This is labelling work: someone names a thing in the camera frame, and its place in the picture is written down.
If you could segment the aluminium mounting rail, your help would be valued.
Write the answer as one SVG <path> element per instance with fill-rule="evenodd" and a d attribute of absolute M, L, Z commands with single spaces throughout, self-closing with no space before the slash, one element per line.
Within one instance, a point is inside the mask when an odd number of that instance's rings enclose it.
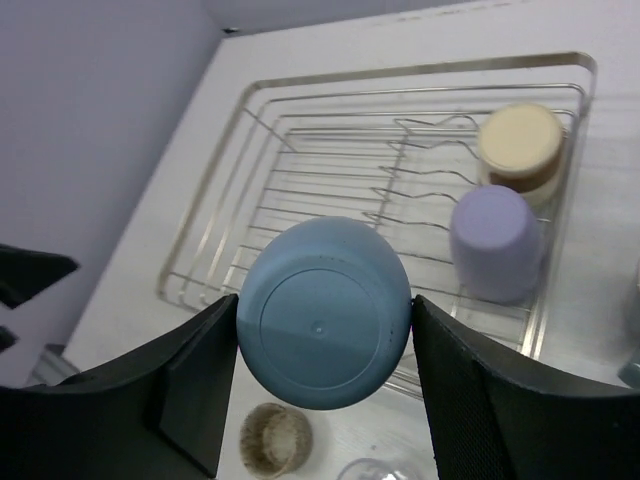
<path fill-rule="evenodd" d="M 63 356 L 65 348 L 63 344 L 47 344 L 41 351 L 26 386 L 55 386 L 78 374 L 80 370 Z"/>

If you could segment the lavender plastic tumbler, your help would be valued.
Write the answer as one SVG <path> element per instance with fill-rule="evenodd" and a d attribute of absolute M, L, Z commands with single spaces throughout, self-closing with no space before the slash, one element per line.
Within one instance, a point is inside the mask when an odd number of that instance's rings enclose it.
<path fill-rule="evenodd" d="M 449 244 L 456 275 L 476 298 L 516 303 L 537 283 L 541 227 L 523 197 L 507 187 L 482 186 L 465 194 L 452 212 Z"/>

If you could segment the small clear glass cup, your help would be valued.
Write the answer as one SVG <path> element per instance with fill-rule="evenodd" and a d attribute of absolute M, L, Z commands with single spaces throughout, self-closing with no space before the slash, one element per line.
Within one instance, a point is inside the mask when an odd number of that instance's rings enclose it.
<path fill-rule="evenodd" d="M 337 475 L 337 480 L 418 480 L 421 478 L 421 474 L 408 464 L 369 457 L 349 462 Z"/>

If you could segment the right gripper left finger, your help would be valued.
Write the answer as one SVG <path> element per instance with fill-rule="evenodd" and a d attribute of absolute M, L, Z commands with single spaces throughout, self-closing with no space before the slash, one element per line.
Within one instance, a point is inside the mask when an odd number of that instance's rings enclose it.
<path fill-rule="evenodd" d="M 214 479 L 238 298 L 56 386 L 1 390 L 4 479 Z"/>

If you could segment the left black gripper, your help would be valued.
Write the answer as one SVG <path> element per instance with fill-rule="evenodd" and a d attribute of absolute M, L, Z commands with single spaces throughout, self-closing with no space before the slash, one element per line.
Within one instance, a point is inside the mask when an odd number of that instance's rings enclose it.
<path fill-rule="evenodd" d="M 79 268 L 72 258 L 55 253 L 1 245 L 1 303 L 17 308 Z M 8 350 L 19 337 L 0 326 L 0 352 Z"/>

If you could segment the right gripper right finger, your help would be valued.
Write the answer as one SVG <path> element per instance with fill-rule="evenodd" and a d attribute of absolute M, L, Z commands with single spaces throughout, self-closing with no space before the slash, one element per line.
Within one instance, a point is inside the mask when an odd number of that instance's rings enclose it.
<path fill-rule="evenodd" d="M 637 391 L 523 356 L 423 296 L 412 326 L 439 478 L 638 478 Z"/>

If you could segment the speckled beige small cup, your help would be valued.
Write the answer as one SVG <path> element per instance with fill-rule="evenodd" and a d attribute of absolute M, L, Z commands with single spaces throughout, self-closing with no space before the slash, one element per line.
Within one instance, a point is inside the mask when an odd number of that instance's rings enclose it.
<path fill-rule="evenodd" d="M 277 479 L 301 468 L 313 448 L 313 430 L 299 410 L 276 403 L 256 406 L 240 429 L 239 452 L 257 479 Z"/>

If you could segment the cream and brown cup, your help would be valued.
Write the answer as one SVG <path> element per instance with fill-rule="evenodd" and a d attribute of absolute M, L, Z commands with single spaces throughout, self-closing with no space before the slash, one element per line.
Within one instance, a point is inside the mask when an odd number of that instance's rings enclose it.
<path fill-rule="evenodd" d="M 507 187 L 538 208 L 560 185 L 564 140 L 561 121 L 543 105 L 519 103 L 498 109 L 478 131 L 478 180 Z"/>

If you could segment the light blue plastic tumbler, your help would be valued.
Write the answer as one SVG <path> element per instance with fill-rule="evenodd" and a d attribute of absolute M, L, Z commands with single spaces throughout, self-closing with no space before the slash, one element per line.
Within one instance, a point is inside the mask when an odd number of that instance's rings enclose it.
<path fill-rule="evenodd" d="M 404 266 L 379 233 L 355 219 L 315 218 L 274 238 L 250 267 L 238 343 L 275 397 L 336 410 L 366 399 L 394 372 L 411 309 Z"/>

